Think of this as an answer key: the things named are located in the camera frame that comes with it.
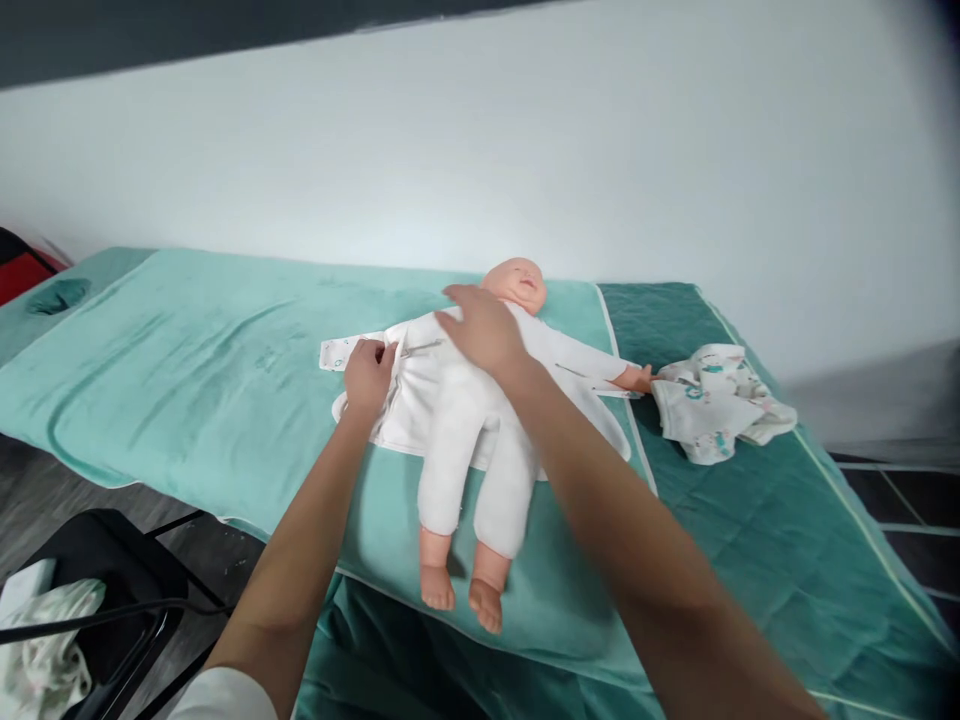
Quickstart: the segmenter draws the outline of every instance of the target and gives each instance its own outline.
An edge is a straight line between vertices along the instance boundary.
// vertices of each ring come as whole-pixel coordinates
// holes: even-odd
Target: dark ceiling
[[[0,88],[542,0],[0,0]]]

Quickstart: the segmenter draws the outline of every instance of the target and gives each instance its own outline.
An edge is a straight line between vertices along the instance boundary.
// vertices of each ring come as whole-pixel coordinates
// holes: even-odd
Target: massage table
[[[321,341],[439,309],[442,287],[476,279],[106,250],[0,307],[0,432],[104,487],[141,482],[266,540],[332,432],[342,378],[318,369]],[[654,368],[706,343],[741,344],[789,402],[693,285],[549,287],[541,317],[583,342]],[[702,467],[661,437],[651,398],[604,402],[630,438],[638,481],[831,716],[938,716],[958,669],[956,640],[802,424]],[[422,606],[421,466],[369,449],[298,714],[440,717],[443,703],[469,697],[494,717],[662,717],[547,483],[534,494],[501,636],[477,625],[464,573],[454,573],[453,613]],[[472,470],[464,518],[481,480]],[[452,555],[470,567],[472,523],[455,537]],[[410,653],[420,661],[411,665]]]

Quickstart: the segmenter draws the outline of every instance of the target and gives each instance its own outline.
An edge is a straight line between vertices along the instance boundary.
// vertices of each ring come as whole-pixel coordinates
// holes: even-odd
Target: doll leg
[[[477,552],[470,580],[470,608],[488,632],[499,634],[503,624],[500,596],[510,564],[523,545],[537,456],[519,425],[500,425],[500,434],[477,497],[473,527]]]
[[[476,393],[463,384],[441,381],[417,492],[420,596],[435,610],[453,610],[455,604],[447,555],[484,419]]]

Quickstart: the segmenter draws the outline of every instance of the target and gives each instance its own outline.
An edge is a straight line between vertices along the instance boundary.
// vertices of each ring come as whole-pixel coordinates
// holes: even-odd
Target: red object
[[[52,277],[52,273],[26,253],[0,265],[0,305],[5,305],[49,277]]]
[[[0,228],[0,305],[53,277],[64,265]]]

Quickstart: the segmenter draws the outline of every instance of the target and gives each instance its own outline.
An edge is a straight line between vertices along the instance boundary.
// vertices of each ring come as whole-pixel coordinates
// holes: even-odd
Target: white onesie
[[[624,459],[630,444],[616,418],[597,397],[628,363],[585,345],[505,303],[517,319],[524,345],[610,441]],[[460,317],[459,308],[445,310]],[[433,313],[379,333],[330,340],[320,367],[343,370],[360,337],[399,342],[395,382],[371,440],[424,455],[418,506],[421,524],[440,535],[457,528],[469,466],[486,469],[474,529],[485,545],[513,558],[523,543],[539,462],[516,413],[497,384],[450,342]],[[339,419],[345,397],[334,404]]]

